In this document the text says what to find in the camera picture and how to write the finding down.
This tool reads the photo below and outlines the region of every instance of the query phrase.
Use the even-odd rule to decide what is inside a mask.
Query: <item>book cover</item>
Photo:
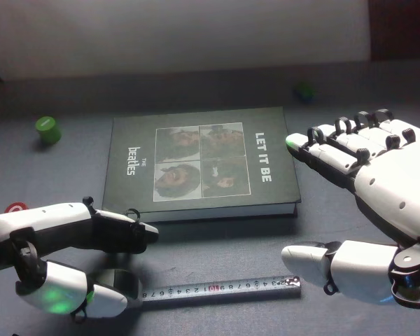
[[[148,222],[299,202],[286,135],[282,108],[115,118],[103,209],[135,208]]]

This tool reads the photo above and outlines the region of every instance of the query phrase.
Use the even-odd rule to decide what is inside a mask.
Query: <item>red round object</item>
[[[5,210],[5,214],[8,212],[16,212],[16,211],[28,210],[28,209],[29,207],[25,203],[16,202],[16,203],[12,203],[8,205],[8,207]]]

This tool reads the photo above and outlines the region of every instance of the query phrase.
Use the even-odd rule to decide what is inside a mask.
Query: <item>book title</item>
[[[267,157],[267,148],[266,148],[266,140],[265,140],[265,134],[264,133],[255,133],[255,137],[257,140],[257,149],[259,151],[262,151],[261,154],[258,154],[258,158],[260,159],[260,163],[263,163],[264,165],[269,164],[269,158]],[[271,169],[266,166],[260,168],[261,170],[261,181],[263,182],[272,182],[271,177]]]
[[[127,175],[135,175],[135,167],[146,167],[146,158],[138,160],[137,150],[141,147],[128,147],[127,155]]]

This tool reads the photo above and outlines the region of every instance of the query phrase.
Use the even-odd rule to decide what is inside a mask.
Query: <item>white backdrop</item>
[[[367,0],[0,0],[5,80],[368,60]]]

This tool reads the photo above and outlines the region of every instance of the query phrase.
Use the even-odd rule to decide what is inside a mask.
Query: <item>photo grid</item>
[[[156,129],[154,202],[250,194],[242,122]]]

